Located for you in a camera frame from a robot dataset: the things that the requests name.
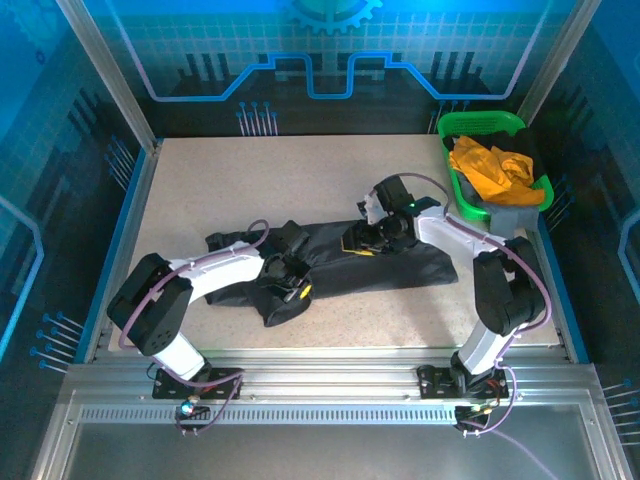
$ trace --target beige tabletop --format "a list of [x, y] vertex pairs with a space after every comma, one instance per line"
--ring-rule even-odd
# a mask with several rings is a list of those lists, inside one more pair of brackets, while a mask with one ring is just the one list
[[[211, 233], [243, 230], [257, 218], [273, 226], [357, 219], [356, 202], [403, 171], [451, 188], [435, 135], [167, 139], [132, 266], [151, 252], [167, 259], [201, 255]], [[416, 197], [443, 200], [426, 182], [405, 184]], [[212, 307], [200, 299], [187, 310], [182, 332], [200, 349], [453, 347], [477, 321], [472, 276], [454, 266], [458, 283], [314, 300], [304, 314], [273, 328], [264, 328], [253, 308]], [[558, 338], [550, 324], [520, 343], [555, 345]]]

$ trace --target green basket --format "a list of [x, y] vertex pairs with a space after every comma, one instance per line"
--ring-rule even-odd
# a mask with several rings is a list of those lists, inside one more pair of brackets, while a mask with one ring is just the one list
[[[501, 111], [448, 113], [438, 122], [438, 133], [442, 140], [449, 135], [486, 135], [502, 130], [509, 132], [509, 135], [515, 135], [515, 133], [522, 128], [526, 128], [526, 125], [519, 117], [516, 117], [512, 113]], [[449, 163], [449, 150], [444, 146], [444, 143], [442, 144], [442, 152], [444, 153], [444, 158], [449, 168], [451, 182], [453, 183], [453, 192], [458, 202], [460, 215], [467, 220], [488, 220], [491, 215], [487, 211], [471, 205], [462, 196], [458, 176], [456, 171], [451, 168], [451, 164]], [[553, 203], [553, 187], [551, 186], [549, 177], [546, 175], [541, 176], [532, 185], [532, 188], [541, 188], [544, 190], [544, 202], [540, 204], [540, 211], [545, 211]]]

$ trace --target gear logo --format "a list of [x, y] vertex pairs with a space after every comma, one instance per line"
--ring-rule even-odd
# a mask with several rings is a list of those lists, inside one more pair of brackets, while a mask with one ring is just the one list
[[324, 30], [333, 35], [338, 31], [347, 33], [349, 27], [360, 28], [360, 22], [370, 20], [372, 10], [381, 6], [381, 0], [289, 0], [287, 12], [301, 28], [310, 27], [315, 34]]
[[0, 13], [12, 13], [22, 33], [40, 49], [58, 31], [57, 8], [55, 0], [0, 0]]

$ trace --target yellow cloth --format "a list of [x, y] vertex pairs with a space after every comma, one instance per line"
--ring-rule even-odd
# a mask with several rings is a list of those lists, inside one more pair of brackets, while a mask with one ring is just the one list
[[460, 137], [449, 153], [454, 170], [462, 172], [480, 198], [498, 205], [540, 205], [544, 191], [533, 184], [533, 160], [526, 155], [491, 151], [469, 137]]

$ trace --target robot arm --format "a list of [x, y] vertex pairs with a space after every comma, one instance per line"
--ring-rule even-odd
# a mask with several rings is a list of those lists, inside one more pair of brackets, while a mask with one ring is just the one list
[[374, 187], [358, 204], [366, 220], [345, 232], [345, 251], [394, 254], [417, 241], [433, 245], [469, 268], [479, 322], [452, 358], [451, 377], [462, 396], [493, 370], [495, 360], [515, 331], [542, 312], [544, 299], [527, 272], [499, 250], [505, 245], [541, 277], [531, 244], [506, 240], [452, 219], [435, 200], [415, 200], [400, 177]]
[[150, 289], [162, 278], [182, 270], [144, 307], [127, 337], [145, 356], [170, 369], [183, 381], [198, 382], [209, 369], [204, 357], [180, 333], [189, 304], [203, 295], [239, 282], [257, 280], [284, 301], [308, 292], [310, 268], [298, 252], [309, 236], [288, 222], [263, 243], [248, 243], [256, 234], [202, 257], [164, 260], [153, 253], [143, 257], [107, 308], [121, 329]]

